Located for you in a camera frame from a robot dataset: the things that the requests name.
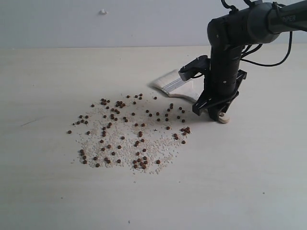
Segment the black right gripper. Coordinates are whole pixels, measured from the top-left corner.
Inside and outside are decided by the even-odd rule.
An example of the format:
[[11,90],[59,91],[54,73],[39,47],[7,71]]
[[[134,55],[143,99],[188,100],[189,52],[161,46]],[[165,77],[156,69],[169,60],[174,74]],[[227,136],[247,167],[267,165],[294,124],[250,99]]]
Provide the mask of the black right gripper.
[[204,89],[192,106],[195,114],[200,115],[206,109],[212,120],[223,118],[247,77],[247,73],[239,69],[242,50],[243,46],[230,46],[225,50],[211,48],[210,70],[204,76]]

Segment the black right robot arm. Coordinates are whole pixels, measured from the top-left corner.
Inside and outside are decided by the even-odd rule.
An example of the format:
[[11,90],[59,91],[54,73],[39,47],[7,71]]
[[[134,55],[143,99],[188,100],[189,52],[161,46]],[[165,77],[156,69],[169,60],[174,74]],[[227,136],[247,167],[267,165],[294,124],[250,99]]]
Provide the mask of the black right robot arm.
[[212,19],[207,26],[211,55],[192,62],[192,72],[204,75],[203,92],[192,106],[195,114],[206,109],[217,121],[239,95],[238,88],[247,76],[239,64],[249,55],[245,46],[268,44],[281,33],[307,29],[307,2],[291,5],[277,2],[247,1],[248,8],[231,10]]

